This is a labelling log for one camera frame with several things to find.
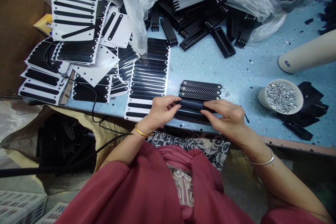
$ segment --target hand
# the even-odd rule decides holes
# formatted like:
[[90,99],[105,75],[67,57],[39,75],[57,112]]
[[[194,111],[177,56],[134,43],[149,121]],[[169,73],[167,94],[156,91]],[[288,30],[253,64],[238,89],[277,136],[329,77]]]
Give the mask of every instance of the hand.
[[248,128],[244,120],[245,112],[241,106],[226,100],[206,101],[203,105],[223,116],[217,118],[211,112],[201,110],[201,113],[209,119],[212,126],[229,139],[239,140],[240,135]]
[[138,123],[138,129],[147,135],[169,122],[181,107],[176,102],[181,100],[182,98],[171,95],[155,97],[149,114]]

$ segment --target blue speckled table surface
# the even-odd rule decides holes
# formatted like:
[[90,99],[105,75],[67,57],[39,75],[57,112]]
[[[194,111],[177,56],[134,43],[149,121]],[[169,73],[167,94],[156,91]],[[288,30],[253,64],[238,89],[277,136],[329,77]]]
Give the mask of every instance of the blue speckled table surface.
[[[178,95],[184,79],[220,83],[223,85],[221,97],[241,105],[250,120],[248,124],[258,134],[273,138],[334,148],[336,145],[336,62],[303,71],[287,74],[278,67],[278,57],[319,36],[322,22],[318,13],[323,12],[324,4],[314,2],[309,7],[289,13],[284,25],[271,37],[261,42],[249,42],[244,49],[235,48],[237,53],[225,59],[211,35],[206,36],[186,52],[180,47],[171,49],[168,94]],[[305,20],[314,18],[309,25]],[[162,28],[159,32],[148,32],[149,37],[165,38]],[[179,43],[183,40],[177,35]],[[322,102],[329,105],[326,115],[306,129],[314,136],[310,142],[301,140],[277,119],[273,112],[262,107],[258,100],[258,91],[274,79],[287,79],[295,84],[303,81],[324,94]],[[123,117],[127,94],[118,96],[109,104],[97,103],[95,111],[117,117]],[[69,100],[67,106],[90,111],[92,102]],[[190,123],[178,119],[170,121],[168,126],[218,133],[209,125]]]

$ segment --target white cardboard tube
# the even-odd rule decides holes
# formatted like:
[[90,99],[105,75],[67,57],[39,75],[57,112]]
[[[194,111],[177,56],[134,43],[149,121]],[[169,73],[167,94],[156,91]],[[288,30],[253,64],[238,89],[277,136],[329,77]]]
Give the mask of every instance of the white cardboard tube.
[[281,55],[279,67],[290,74],[336,61],[336,30]]

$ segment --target gold bangle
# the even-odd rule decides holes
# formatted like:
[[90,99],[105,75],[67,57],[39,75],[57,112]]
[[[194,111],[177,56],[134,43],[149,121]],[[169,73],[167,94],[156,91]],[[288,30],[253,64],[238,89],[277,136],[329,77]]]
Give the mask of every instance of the gold bangle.
[[143,137],[151,137],[153,135],[153,133],[150,133],[149,135],[146,135],[144,133],[142,133],[139,129],[138,129],[138,124],[135,125],[135,130]]

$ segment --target pink garment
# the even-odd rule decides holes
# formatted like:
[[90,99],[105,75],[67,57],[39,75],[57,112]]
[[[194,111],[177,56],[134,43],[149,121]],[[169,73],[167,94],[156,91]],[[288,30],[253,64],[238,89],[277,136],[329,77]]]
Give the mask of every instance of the pink garment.
[[[193,220],[183,221],[166,162],[192,171]],[[224,194],[220,173],[200,150],[186,152],[177,146],[157,150],[145,142],[130,167],[113,161],[95,173],[56,223],[252,224],[253,221]],[[322,222],[307,212],[291,208],[273,209],[261,223]]]

